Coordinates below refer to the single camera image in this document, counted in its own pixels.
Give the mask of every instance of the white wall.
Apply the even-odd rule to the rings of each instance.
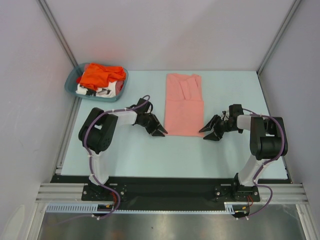
[[[293,0],[48,0],[79,63],[256,71]]]
[[[72,66],[35,0],[2,1],[0,33],[1,235],[19,205],[25,205],[22,231],[29,224],[73,99],[64,91]]]
[[[271,113],[284,118],[287,164],[320,223],[320,1],[303,1],[262,72]]]

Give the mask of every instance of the purple cable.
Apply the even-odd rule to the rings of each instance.
[[[104,216],[101,216],[101,217],[97,217],[98,219],[105,219],[107,217],[109,217],[114,211],[116,211],[118,208],[119,208],[119,205],[120,205],[120,195],[117,191],[113,190],[112,188],[110,187],[107,187],[105,185],[103,185],[96,177],[95,173],[94,173],[94,170],[93,170],[93,165],[92,165],[92,152],[90,150],[90,148],[88,148],[88,145],[87,145],[87,140],[88,140],[88,135],[89,135],[89,132],[91,131],[91,129],[94,127],[94,125],[96,124],[96,122],[104,115],[107,115],[107,114],[112,114],[112,113],[118,113],[118,112],[125,112],[125,111],[133,111],[133,110],[136,110],[138,108],[141,108],[143,105],[147,104],[147,102],[150,100],[150,95],[145,95],[144,97],[142,97],[143,99],[144,98],[147,98],[146,101],[138,106],[135,106],[133,108],[129,108],[129,109],[116,109],[116,110],[109,110],[109,111],[105,111],[103,113],[101,113],[99,116],[96,117],[96,119],[93,120],[93,122],[90,124],[90,126],[88,127],[88,130],[85,132],[85,135],[84,135],[84,148],[86,149],[86,151],[89,153],[90,157],[89,157],[89,167],[90,167],[90,173],[92,174],[92,177],[93,179],[101,186],[103,187],[104,189],[107,189],[113,193],[115,193],[117,199],[118,199],[118,203],[117,205],[113,208],[113,210],[111,210],[109,213],[107,213],[106,215]],[[53,225],[50,225],[50,226],[57,226],[57,225],[60,225],[60,224],[63,224],[63,223],[67,223],[69,221],[72,221],[74,219],[79,219],[79,218],[83,218],[83,217],[92,217],[92,215],[88,215],[88,214],[84,214],[84,215],[79,215],[79,216],[75,216],[75,217],[72,217],[72,218],[68,218],[66,220],[63,220],[63,221],[60,221],[56,224],[53,224]]]
[[[256,212],[254,212],[254,213],[252,213],[252,214],[249,215],[249,216],[253,216],[253,215],[261,212],[263,209],[265,209],[265,208],[269,205],[269,203],[271,202],[272,197],[273,197],[273,195],[274,195],[274,192],[272,191],[271,187],[269,187],[269,186],[267,186],[267,185],[257,184],[257,183],[256,183],[256,179],[257,179],[258,175],[261,173],[261,171],[264,169],[264,166],[265,166],[266,164],[272,163],[273,161],[276,161],[276,160],[278,160],[278,158],[280,158],[281,154],[283,153],[283,151],[284,151],[284,149],[285,149],[285,133],[284,133],[284,130],[282,129],[282,127],[280,126],[279,122],[278,122],[274,117],[268,116],[268,115],[259,115],[259,114],[255,113],[254,111],[251,111],[251,110],[246,109],[246,108],[243,108],[243,110],[245,110],[245,111],[247,111],[247,112],[250,112],[250,113],[251,113],[251,114],[250,114],[251,116],[263,117],[263,118],[271,119],[271,120],[276,124],[276,126],[279,128],[279,130],[280,130],[280,135],[281,135],[281,148],[280,148],[279,153],[278,153],[274,158],[272,158],[272,159],[270,159],[270,160],[268,160],[268,161],[265,161],[265,162],[261,165],[261,167],[258,169],[258,171],[256,171],[255,175],[254,175],[253,178],[252,178],[253,184],[254,184],[255,186],[260,187],[260,188],[267,188],[267,189],[270,190],[270,197],[269,197],[268,201],[267,201],[267,202],[265,203],[265,205],[264,205],[262,208],[260,208],[258,211],[256,211]]]

